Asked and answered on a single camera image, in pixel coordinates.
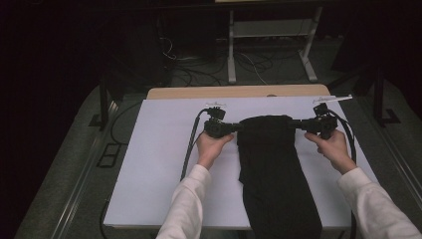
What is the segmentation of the white metal stand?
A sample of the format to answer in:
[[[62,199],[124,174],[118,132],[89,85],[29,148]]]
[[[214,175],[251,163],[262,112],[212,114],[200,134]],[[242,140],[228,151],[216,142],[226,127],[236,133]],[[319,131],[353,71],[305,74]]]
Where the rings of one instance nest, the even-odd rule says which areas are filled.
[[[309,81],[315,83],[317,81],[317,75],[309,59],[309,53],[316,35],[321,13],[322,7],[316,7],[314,15],[311,18],[235,21],[234,12],[231,11],[229,16],[227,58],[229,83],[236,83],[234,40],[262,37],[305,37],[307,41],[303,48],[299,50],[298,56],[302,61]]]

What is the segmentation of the person's left hand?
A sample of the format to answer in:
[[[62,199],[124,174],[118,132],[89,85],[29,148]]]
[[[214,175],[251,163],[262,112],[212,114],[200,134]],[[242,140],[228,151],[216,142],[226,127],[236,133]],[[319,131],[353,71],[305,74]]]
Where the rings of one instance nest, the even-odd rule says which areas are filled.
[[[224,145],[233,138],[233,134],[228,134],[221,138],[214,138],[206,131],[203,131],[196,142],[198,148],[197,163],[209,170],[216,158],[220,155]]]

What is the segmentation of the wooden table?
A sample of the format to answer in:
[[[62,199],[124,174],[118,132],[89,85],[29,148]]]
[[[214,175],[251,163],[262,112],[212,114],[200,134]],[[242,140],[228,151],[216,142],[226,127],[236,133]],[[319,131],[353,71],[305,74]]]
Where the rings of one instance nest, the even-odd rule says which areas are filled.
[[[215,99],[215,98],[258,98],[258,97],[301,97],[329,96],[328,88],[316,85],[269,85],[269,86],[224,86],[154,88],[147,94],[148,100],[165,99]]]

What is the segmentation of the person's right hand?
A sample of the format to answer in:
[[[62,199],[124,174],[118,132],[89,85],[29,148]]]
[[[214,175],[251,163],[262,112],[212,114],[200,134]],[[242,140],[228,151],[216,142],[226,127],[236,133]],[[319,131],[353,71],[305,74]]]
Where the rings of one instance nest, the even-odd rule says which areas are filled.
[[[335,129],[329,139],[322,139],[315,134],[306,132],[305,138],[316,144],[317,152],[327,158],[339,173],[346,174],[357,168],[356,163],[348,154],[343,132]]]

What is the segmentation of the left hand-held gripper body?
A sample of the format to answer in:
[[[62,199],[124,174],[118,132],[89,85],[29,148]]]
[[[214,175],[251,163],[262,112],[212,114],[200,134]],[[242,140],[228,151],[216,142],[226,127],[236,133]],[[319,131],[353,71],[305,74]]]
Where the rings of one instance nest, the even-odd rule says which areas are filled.
[[[232,132],[232,126],[229,123],[222,122],[225,116],[225,111],[220,108],[210,108],[206,110],[210,119],[204,123],[204,130],[209,136],[214,138],[221,138]]]

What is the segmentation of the black pants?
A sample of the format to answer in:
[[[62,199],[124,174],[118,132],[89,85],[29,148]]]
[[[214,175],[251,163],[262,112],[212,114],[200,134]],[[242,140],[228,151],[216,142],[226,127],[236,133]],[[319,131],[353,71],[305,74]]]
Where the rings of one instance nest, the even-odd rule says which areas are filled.
[[[319,239],[322,231],[290,120],[264,116],[241,121],[239,181],[256,239]]]

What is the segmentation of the floor socket panel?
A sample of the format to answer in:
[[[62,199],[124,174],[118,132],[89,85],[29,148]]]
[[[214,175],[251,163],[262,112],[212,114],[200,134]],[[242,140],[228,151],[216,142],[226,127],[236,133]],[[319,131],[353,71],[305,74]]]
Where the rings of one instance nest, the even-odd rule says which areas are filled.
[[[113,168],[116,164],[120,150],[121,145],[119,143],[108,143],[105,146],[102,156],[97,162],[97,167]]]

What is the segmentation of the black metal stand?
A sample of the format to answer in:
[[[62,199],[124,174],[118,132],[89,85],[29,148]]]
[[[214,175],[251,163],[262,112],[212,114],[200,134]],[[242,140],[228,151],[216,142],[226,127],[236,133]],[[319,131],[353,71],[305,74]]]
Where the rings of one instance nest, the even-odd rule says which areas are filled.
[[[90,126],[98,126],[100,130],[104,130],[109,119],[108,108],[111,102],[120,101],[124,95],[124,86],[118,78],[100,77],[100,113],[94,115],[90,122]]]
[[[384,76],[380,67],[376,65],[363,65],[356,71],[358,80],[352,88],[356,96],[366,96],[370,89],[373,89],[372,114],[376,122],[385,127],[388,123],[400,123],[400,119],[392,109],[383,107],[384,98]]]

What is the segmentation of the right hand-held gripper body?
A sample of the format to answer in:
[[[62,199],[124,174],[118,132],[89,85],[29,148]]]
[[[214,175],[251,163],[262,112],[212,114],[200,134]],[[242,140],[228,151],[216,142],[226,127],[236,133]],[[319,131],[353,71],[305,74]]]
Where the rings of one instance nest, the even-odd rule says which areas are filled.
[[[322,139],[329,139],[337,128],[337,119],[332,116],[326,104],[314,107],[316,116],[313,119],[303,119],[301,129],[313,134],[319,134]]]

